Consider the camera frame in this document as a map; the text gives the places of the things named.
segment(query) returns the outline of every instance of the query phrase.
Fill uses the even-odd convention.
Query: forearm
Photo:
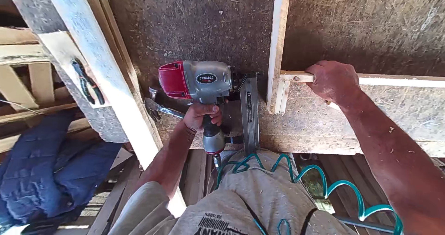
[[[405,225],[413,215],[445,218],[443,175],[416,142],[363,92],[341,109],[375,178]]]
[[[137,182],[137,188],[147,182],[156,181],[172,198],[195,134],[195,131],[188,128],[183,121],[180,121],[170,135],[168,142],[142,173]]]

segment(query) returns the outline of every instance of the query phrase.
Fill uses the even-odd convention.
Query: left hand
[[[212,118],[212,123],[220,126],[223,119],[223,114],[218,106],[204,105],[199,102],[195,102],[189,107],[184,116],[184,123],[188,128],[193,131],[199,131],[203,129],[204,115],[208,114]]]

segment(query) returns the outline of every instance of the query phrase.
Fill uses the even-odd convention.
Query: wooden floor
[[[157,68],[174,60],[218,60],[259,71],[261,145],[272,150],[359,151],[342,115],[305,85],[291,85],[286,113],[267,113],[267,64],[274,0],[109,0],[139,72],[142,90],[157,86]],[[283,54],[285,70],[321,59],[351,63],[360,73],[445,76],[443,0],[291,0]],[[415,140],[443,154],[445,90],[362,87]],[[184,102],[161,99],[185,111]],[[239,111],[224,122],[240,132]],[[174,117],[157,126],[168,138]],[[202,148],[196,141],[193,148]]]

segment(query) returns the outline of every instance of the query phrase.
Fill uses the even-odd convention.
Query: gray t-shirt
[[[219,188],[187,207],[176,219],[166,208],[169,198],[161,185],[146,183],[131,196],[109,235],[261,235],[244,201],[269,234],[278,234],[281,222],[281,234],[287,235],[285,219],[289,234],[299,235],[308,214],[315,209],[313,199],[301,181],[290,181],[285,159],[274,173],[269,171],[279,154],[259,150],[258,156],[267,170],[255,158],[248,162],[250,167],[244,172],[234,174],[234,165],[227,165]],[[230,160],[243,158],[244,153],[238,152]],[[296,174],[295,164],[292,167]],[[356,234],[325,211],[316,210],[309,216],[307,235]]]

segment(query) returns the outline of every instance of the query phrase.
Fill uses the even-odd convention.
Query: nail gun
[[[203,104],[224,104],[224,98],[241,101],[244,150],[256,153],[259,148],[258,127],[258,73],[232,73],[223,62],[178,61],[159,68],[159,83],[167,96],[175,99],[195,99]],[[221,128],[212,124],[207,114],[203,119],[204,150],[214,156],[216,167],[220,166],[220,153],[226,142],[234,139],[224,137]]]

